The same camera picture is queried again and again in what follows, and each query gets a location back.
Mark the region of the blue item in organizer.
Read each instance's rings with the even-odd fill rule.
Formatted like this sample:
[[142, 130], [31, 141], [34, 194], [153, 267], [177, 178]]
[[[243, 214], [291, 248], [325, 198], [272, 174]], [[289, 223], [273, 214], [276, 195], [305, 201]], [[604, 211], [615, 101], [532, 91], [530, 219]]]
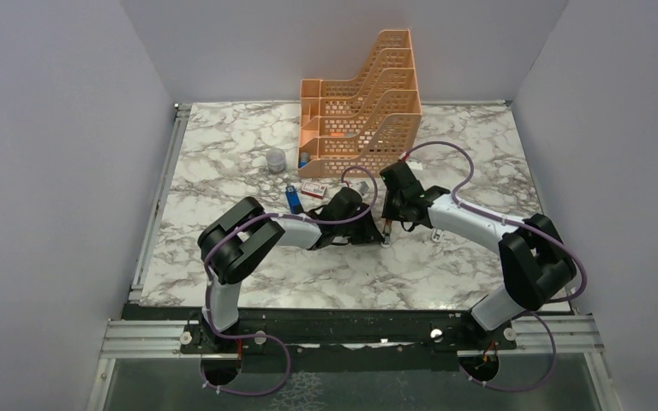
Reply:
[[302, 168], [306, 166], [310, 160], [311, 156], [309, 152], [301, 152], [299, 155], [299, 167]]

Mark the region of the pink white small stapler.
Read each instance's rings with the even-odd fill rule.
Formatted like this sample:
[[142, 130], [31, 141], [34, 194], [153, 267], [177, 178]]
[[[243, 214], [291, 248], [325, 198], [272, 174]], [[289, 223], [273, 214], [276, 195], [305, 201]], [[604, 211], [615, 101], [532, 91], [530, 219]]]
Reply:
[[392, 244], [392, 220], [386, 219], [382, 229], [383, 241], [382, 247], [389, 247]]

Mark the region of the red white staple box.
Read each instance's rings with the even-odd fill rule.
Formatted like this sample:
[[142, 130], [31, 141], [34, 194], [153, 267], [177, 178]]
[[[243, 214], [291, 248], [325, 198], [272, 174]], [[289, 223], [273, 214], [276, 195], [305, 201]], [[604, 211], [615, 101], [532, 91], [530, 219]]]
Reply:
[[300, 193], [316, 199], [324, 199], [327, 192], [327, 185], [318, 182], [303, 182]]

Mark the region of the clear plastic jar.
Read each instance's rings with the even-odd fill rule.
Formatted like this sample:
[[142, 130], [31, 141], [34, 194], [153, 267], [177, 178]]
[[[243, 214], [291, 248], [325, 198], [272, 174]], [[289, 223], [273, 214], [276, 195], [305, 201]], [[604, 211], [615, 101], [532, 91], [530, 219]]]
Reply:
[[266, 168], [270, 174], [285, 172], [287, 168], [286, 154], [284, 150], [272, 148], [265, 154]]

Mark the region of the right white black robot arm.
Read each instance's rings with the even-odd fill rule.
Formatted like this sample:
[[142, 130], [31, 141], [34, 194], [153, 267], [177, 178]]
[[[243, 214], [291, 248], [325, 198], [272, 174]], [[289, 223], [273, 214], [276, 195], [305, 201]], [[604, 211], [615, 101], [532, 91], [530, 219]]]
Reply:
[[577, 275], [553, 222], [542, 214], [505, 217], [446, 188], [424, 188], [405, 162], [384, 168], [380, 178], [386, 186], [384, 218], [460, 235], [499, 257], [503, 283], [464, 315], [459, 328], [471, 348], [490, 342], [513, 317], [541, 308]]

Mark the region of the orange plastic file organizer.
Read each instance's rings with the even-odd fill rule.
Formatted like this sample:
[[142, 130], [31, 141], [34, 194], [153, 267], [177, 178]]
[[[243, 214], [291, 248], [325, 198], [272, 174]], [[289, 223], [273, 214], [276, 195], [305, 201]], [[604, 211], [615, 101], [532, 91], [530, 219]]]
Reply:
[[381, 31], [357, 75], [304, 79], [300, 87], [298, 157], [311, 160], [301, 178], [338, 177], [358, 165], [374, 176], [416, 140], [422, 119], [408, 29]]

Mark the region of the left aluminium side rail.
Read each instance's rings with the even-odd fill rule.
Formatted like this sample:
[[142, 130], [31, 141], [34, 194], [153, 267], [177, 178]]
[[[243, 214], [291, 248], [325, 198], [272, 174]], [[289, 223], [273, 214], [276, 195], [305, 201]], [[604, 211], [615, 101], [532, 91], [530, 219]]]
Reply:
[[192, 103], [175, 104], [176, 116], [170, 133], [162, 169], [159, 174], [158, 185], [154, 192], [146, 231], [136, 260], [134, 277], [127, 298], [128, 304], [137, 304], [142, 295], [192, 107]]

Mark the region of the aluminium front rail frame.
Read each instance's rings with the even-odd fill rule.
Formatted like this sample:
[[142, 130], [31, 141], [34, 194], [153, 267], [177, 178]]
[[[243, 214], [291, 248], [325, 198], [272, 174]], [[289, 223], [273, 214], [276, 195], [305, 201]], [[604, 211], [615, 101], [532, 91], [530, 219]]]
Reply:
[[523, 318], [490, 350], [449, 339], [455, 313], [246, 312], [220, 354], [184, 312], [108, 324], [90, 410], [618, 410], [590, 316]]

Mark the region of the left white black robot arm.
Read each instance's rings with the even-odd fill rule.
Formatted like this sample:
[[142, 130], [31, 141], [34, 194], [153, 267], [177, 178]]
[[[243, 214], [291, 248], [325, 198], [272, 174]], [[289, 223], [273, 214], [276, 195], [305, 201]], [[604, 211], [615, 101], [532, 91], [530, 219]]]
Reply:
[[202, 231], [197, 240], [209, 279], [202, 308], [202, 339], [212, 350], [225, 351], [235, 340], [242, 281], [275, 247], [319, 250], [383, 242], [371, 205], [348, 187], [330, 201], [297, 214], [269, 213], [253, 197], [232, 206]]

